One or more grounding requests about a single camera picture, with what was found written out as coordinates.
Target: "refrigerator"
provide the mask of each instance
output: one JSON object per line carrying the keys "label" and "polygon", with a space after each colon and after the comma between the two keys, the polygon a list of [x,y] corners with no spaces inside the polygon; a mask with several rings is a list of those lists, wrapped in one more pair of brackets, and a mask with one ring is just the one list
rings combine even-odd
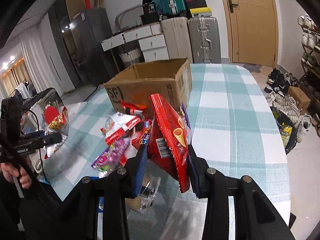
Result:
{"label": "refrigerator", "polygon": [[84,10],[69,26],[76,47],[71,58],[80,78],[95,86],[113,78],[118,73],[116,64],[111,51],[101,46],[112,36],[105,8]]}

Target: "checkered tablecloth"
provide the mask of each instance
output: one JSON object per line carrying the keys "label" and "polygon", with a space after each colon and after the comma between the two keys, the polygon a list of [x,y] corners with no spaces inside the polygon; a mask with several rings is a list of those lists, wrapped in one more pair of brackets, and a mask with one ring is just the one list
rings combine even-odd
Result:
{"label": "checkered tablecloth", "polygon": [[[197,156],[226,176],[250,175],[288,224],[287,159],[275,119],[254,78],[236,65],[193,64],[191,71],[187,112]],[[46,175],[62,200],[83,176],[97,176],[90,165],[106,148],[100,128],[112,113],[107,93],[99,91],[74,119],[62,148],[45,161]],[[152,163],[147,170],[161,176],[161,185],[145,215],[130,212],[131,239],[201,239],[206,199],[197,199],[192,190],[181,194],[177,181]],[[229,239],[235,239],[231,197],[229,207]]]}

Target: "human hand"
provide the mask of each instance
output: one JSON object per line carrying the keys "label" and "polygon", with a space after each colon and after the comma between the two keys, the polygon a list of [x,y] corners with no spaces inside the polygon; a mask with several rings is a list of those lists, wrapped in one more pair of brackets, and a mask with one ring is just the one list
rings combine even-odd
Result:
{"label": "human hand", "polygon": [[[27,156],[27,158],[25,159],[27,164],[31,167],[32,163],[31,160],[29,159],[29,156]],[[8,181],[13,183],[13,178],[12,176],[15,176],[16,178],[19,177],[19,172],[18,170],[11,164],[11,163],[1,163],[1,169],[2,169],[2,173],[4,178]],[[30,188],[31,186],[31,178],[30,176],[27,174],[27,172],[24,170],[24,168],[20,168],[20,174],[21,174],[21,178],[20,178],[20,183],[22,185],[23,188]]]}

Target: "purple snack package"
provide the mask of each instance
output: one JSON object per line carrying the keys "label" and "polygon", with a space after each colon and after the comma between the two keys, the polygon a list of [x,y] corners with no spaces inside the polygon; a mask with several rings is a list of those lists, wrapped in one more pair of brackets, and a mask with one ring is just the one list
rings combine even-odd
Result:
{"label": "purple snack package", "polygon": [[118,168],[120,158],[130,142],[130,138],[121,138],[116,140],[95,159],[91,164],[91,167],[101,172],[99,177],[108,176]]}
{"label": "purple snack package", "polygon": [[181,103],[181,106],[180,106],[180,116],[183,116],[183,120],[187,125],[187,127],[186,127],[187,134],[188,134],[187,142],[188,142],[188,144],[191,144],[192,143],[191,124],[190,124],[190,120],[189,120],[189,117],[188,117],[188,114],[187,114],[187,109],[186,109],[186,107],[184,106],[183,103]]}

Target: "sf logo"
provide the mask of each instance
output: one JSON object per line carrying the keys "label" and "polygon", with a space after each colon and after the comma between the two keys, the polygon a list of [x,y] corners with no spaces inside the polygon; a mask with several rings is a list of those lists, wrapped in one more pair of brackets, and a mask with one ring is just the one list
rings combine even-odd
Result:
{"label": "sf logo", "polygon": [[107,88],[108,95],[112,102],[120,103],[120,100],[123,100],[123,94],[120,87]]}

